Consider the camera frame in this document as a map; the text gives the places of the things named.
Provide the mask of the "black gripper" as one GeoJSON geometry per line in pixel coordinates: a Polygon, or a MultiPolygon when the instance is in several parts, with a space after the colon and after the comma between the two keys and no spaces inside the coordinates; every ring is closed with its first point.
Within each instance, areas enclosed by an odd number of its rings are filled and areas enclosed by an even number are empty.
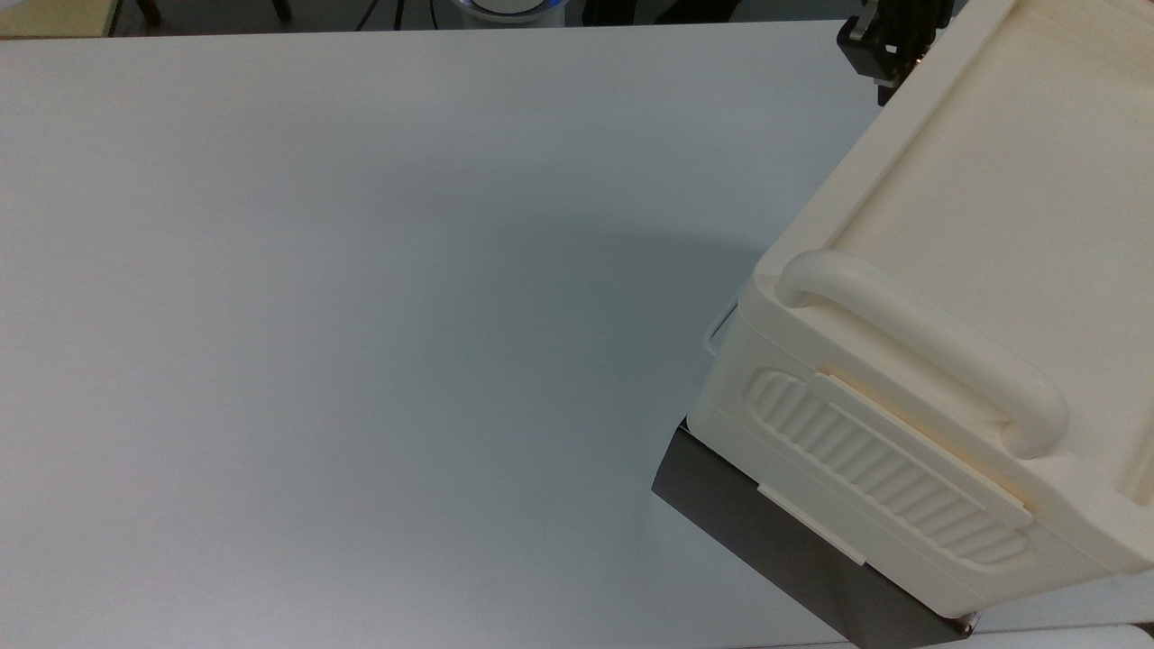
{"type": "Polygon", "coordinates": [[[861,16],[840,28],[837,45],[861,77],[872,79],[884,107],[951,17],[952,1],[863,1],[861,16]]]}

